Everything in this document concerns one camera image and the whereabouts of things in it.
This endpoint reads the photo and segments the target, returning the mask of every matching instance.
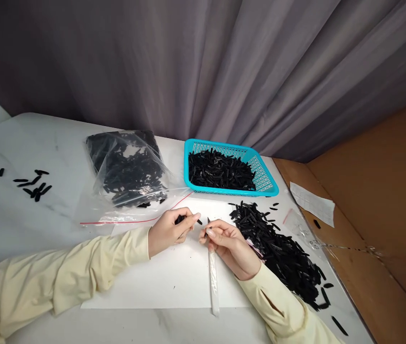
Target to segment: white paper sheet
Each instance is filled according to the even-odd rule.
[[[333,201],[316,196],[314,193],[292,182],[290,183],[290,192],[299,206],[308,210],[329,226],[334,227],[333,210],[335,209],[335,203]]]
[[[179,207],[200,212],[203,226],[207,217],[232,223],[229,216],[232,207],[225,202],[187,198]],[[197,223],[185,243],[127,268],[109,291],[96,293],[81,308],[211,308],[208,248],[198,243],[203,226]],[[123,226],[115,226],[112,235],[125,231]],[[218,256],[216,259],[220,307],[250,307],[233,273]]]

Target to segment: table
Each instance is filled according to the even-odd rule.
[[[0,261],[18,254],[60,249],[98,235],[110,234],[112,226],[80,226],[74,218],[80,195],[92,185],[94,175],[84,147],[86,136],[115,131],[94,124],[25,113],[0,123]],[[184,143],[157,137],[165,165],[182,173]],[[279,203],[269,216],[281,224],[290,208],[298,211],[271,158],[263,160],[276,180],[277,197],[257,197],[261,211]],[[32,178],[35,169],[50,172],[45,181],[53,188],[39,203],[13,183]],[[239,203],[249,197],[193,194],[191,197]],[[332,305],[318,315],[347,343],[373,343],[356,309],[326,258],[316,262],[335,285],[327,290]],[[349,333],[344,337],[330,316]],[[254,308],[221,309],[220,318],[210,309],[81,310],[74,307],[54,318],[45,314],[17,331],[8,343],[269,343],[264,323]]]

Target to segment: beige sleeve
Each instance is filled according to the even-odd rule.
[[[0,263],[0,343],[43,313],[60,314],[110,288],[127,266],[149,260],[149,228],[99,236],[73,249]]]
[[[273,343],[343,343],[264,264],[255,277],[238,282],[265,320]]]

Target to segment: person's left hand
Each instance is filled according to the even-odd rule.
[[[179,215],[184,215],[186,218],[180,224],[175,225],[174,222]],[[195,222],[200,217],[200,213],[192,214],[188,208],[166,210],[149,230],[149,258],[156,256],[173,244],[183,243],[187,233],[193,230]]]

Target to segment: purple curtain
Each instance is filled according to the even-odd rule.
[[[0,0],[0,105],[306,162],[406,106],[406,0]]]

